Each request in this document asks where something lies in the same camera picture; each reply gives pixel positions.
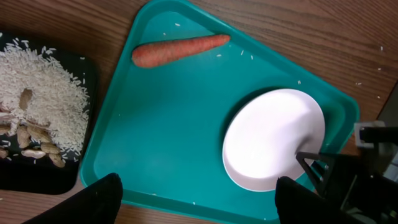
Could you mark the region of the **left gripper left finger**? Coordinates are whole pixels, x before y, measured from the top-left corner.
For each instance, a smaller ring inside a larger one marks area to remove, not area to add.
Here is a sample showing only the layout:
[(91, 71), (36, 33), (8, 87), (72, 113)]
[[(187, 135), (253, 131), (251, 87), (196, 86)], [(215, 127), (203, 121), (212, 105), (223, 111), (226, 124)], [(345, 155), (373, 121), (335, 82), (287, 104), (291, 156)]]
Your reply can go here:
[(110, 173), (24, 224), (113, 224), (122, 197), (121, 178), (116, 173)]

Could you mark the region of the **orange carrot piece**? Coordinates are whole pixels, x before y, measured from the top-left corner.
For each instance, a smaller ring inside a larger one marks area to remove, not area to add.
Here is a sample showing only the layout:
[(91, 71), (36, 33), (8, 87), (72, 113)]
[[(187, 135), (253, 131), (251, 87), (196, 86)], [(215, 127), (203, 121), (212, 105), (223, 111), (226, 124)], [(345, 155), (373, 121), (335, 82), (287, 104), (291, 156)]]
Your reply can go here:
[(154, 68), (192, 55), (200, 54), (228, 43), (226, 34), (208, 35), (191, 39), (168, 40), (142, 44), (132, 51), (137, 67)]

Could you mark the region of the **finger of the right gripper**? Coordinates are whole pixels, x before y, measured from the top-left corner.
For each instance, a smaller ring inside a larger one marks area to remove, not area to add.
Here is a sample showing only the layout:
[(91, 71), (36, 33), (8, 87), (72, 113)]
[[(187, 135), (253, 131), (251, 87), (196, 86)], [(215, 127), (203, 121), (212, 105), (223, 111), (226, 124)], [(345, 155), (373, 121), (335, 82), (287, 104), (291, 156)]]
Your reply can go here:
[(298, 152), (296, 160), (308, 175), (315, 190), (320, 196), (325, 196), (328, 181), (333, 172), (335, 157), (332, 154)]

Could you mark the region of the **pink plate with food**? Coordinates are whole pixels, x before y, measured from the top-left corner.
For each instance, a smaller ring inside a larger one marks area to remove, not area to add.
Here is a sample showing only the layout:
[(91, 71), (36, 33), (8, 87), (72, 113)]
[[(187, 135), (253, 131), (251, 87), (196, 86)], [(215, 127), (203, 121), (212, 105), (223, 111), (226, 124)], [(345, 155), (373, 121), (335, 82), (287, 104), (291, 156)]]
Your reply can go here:
[(325, 132), (323, 111), (310, 95), (294, 89), (269, 91), (231, 120), (223, 140), (224, 169), (243, 189), (274, 190), (278, 178), (303, 175), (297, 154), (319, 153)]

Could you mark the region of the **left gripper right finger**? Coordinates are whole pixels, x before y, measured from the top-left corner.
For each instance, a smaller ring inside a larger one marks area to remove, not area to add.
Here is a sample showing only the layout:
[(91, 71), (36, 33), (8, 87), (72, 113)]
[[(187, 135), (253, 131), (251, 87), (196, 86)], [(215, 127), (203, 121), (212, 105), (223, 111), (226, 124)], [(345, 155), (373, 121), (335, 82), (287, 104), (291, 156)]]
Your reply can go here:
[(277, 180), (275, 205), (281, 224), (362, 224), (289, 177)]

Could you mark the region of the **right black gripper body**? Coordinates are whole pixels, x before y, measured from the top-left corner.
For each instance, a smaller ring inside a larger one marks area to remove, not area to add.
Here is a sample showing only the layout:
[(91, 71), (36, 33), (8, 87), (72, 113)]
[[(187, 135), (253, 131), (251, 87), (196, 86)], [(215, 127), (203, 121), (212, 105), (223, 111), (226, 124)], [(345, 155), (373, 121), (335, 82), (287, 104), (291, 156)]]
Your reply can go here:
[(397, 182), (358, 156), (324, 154), (323, 198), (340, 210), (357, 208), (376, 223), (397, 223)]

